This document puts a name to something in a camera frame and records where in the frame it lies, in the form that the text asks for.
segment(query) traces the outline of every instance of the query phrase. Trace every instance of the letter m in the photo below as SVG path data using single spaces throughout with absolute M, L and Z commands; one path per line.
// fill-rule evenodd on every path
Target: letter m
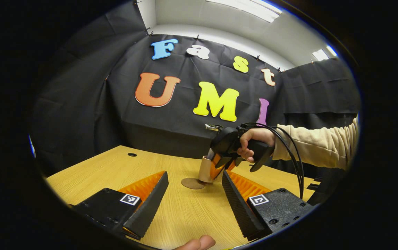
M 193 109 L 193 113 L 201 116 L 207 116 L 209 114 L 207 106 L 210 105 L 211 114 L 216 117 L 221 109 L 222 113 L 219 117 L 222 120 L 229 120 L 235 122 L 236 117 L 236 99 L 239 96 L 239 92 L 234 89 L 227 89 L 219 97 L 214 84 L 206 81 L 201 81 L 199 86 L 202 88 L 202 92 L 199 99 L 199 104 Z

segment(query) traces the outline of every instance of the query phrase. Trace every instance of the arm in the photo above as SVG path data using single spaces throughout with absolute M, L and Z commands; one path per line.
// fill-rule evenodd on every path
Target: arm
M 319 167 L 347 169 L 356 150 L 358 138 L 358 125 L 356 118 L 348 127 L 321 128 L 308 130 L 306 128 L 294 128 L 291 125 L 278 125 L 283 128 L 296 143 L 299 154 L 304 163 Z M 296 149 L 291 140 L 281 130 L 277 130 L 283 140 L 289 146 L 297 160 Z M 285 146 L 275 140 L 273 160 L 291 160 Z

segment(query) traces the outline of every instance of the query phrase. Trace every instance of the black fabric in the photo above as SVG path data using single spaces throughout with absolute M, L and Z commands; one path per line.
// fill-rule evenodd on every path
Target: black fabric
M 146 35 L 137 5 L 127 2 L 82 28 L 42 66 L 29 126 L 45 174 L 123 142 L 103 83 L 126 49 Z
M 178 43 L 171 55 L 151 59 L 151 44 L 172 38 Z M 187 54 L 186 49 L 193 44 L 207 47 L 210 58 Z M 235 56 L 248 60 L 248 73 L 234 69 Z M 275 74 L 275 86 L 266 84 L 263 68 Z M 145 72 L 160 76 L 150 91 L 154 97 L 162 94 L 165 76 L 181 80 L 167 105 L 155 108 L 136 100 L 140 74 Z M 270 103 L 268 125 L 288 124 L 290 113 L 342 115 L 354 114 L 359 108 L 354 79 L 337 59 L 280 73 L 256 57 L 222 44 L 178 35 L 149 36 L 137 5 L 132 3 L 80 30 L 42 67 L 41 75 L 29 125 L 37 161 L 47 175 L 120 144 L 201 158 L 215 136 L 204 124 L 237 126 L 256 122 L 259 98 Z M 219 115 L 193 113 L 201 96 L 201 81 L 213 83 L 219 95 L 229 88 L 239 92 L 236 122 L 222 120 Z M 321 122 L 328 127 L 335 125 L 330 120 Z M 273 167 L 290 171 L 289 165 Z
M 152 60 L 154 50 L 150 44 L 172 38 L 178 39 L 179 43 L 175 44 L 171 55 Z M 193 44 L 210 49 L 210 58 L 204 60 L 187 54 L 186 49 Z M 248 60 L 248 73 L 233 68 L 233 58 L 238 55 Z M 275 73 L 275 87 L 265 83 L 262 68 L 270 68 Z M 140 74 L 145 72 L 160 76 L 150 92 L 154 97 L 162 94 L 165 76 L 175 76 L 181 80 L 166 106 L 155 108 L 136 101 L 134 93 Z M 211 114 L 204 117 L 193 113 L 201 96 L 201 81 L 213 83 L 219 95 L 229 88 L 239 92 L 236 122 L 221 120 L 219 116 L 212 117 Z M 124 54 L 111 71 L 107 84 L 111 87 L 113 102 L 123 130 L 126 131 L 126 143 L 145 151 L 201 158 L 207 154 L 211 139 L 216 135 L 215 132 L 206 130 L 204 124 L 236 126 L 242 122 L 255 122 L 259 118 L 259 98 L 270 100 L 271 115 L 268 116 L 267 123 L 285 121 L 279 97 L 283 89 L 281 74 L 272 66 L 257 61 L 244 52 L 211 41 L 196 41 L 178 35 L 143 38 Z
M 353 75 L 337 58 L 286 70 L 284 113 L 357 113 L 361 99 Z

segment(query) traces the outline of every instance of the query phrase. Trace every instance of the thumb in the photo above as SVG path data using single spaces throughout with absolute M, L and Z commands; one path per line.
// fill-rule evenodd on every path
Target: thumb
M 239 140 L 240 140 L 240 145 L 241 145 L 242 149 L 246 149 L 248 147 L 248 141 L 251 140 L 252 137 L 253 137 L 252 130 L 248 130 L 240 137 Z
M 199 250 L 201 248 L 201 242 L 198 239 L 191 239 L 185 245 L 176 247 L 173 250 Z

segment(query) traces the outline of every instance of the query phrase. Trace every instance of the hand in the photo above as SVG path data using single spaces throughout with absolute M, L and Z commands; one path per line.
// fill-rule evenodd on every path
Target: hand
M 176 247 L 174 250 L 206 250 L 214 246 L 216 241 L 209 235 L 202 235 L 200 239 L 191 239 L 185 245 Z
M 237 154 L 250 163 L 254 163 L 253 150 L 248 149 L 248 141 L 254 139 L 265 142 L 270 146 L 274 146 L 275 135 L 266 128 L 251 128 L 240 137 L 240 144 L 242 147 L 237 149 Z

